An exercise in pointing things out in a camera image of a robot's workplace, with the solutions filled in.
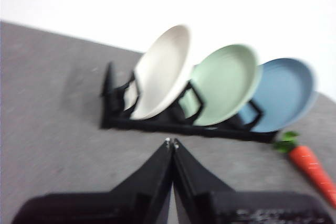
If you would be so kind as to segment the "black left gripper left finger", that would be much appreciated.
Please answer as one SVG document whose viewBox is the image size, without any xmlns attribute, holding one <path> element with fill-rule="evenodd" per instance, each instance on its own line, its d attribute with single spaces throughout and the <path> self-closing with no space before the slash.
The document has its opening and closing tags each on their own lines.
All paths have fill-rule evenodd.
<svg viewBox="0 0 336 224">
<path fill-rule="evenodd" d="M 114 189 L 57 193 L 26 201 L 13 223 L 155 223 L 171 188 L 173 148 L 164 143 Z"/>
</svg>

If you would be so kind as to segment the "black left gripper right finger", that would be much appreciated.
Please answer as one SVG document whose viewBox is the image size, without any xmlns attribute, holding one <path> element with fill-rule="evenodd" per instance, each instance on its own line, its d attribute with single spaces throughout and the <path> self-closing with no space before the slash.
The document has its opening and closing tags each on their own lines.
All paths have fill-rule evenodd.
<svg viewBox="0 0 336 224">
<path fill-rule="evenodd" d="M 237 191 L 205 168 L 178 140 L 174 188 L 191 223 L 333 223 L 314 197 L 293 191 Z"/>
</svg>

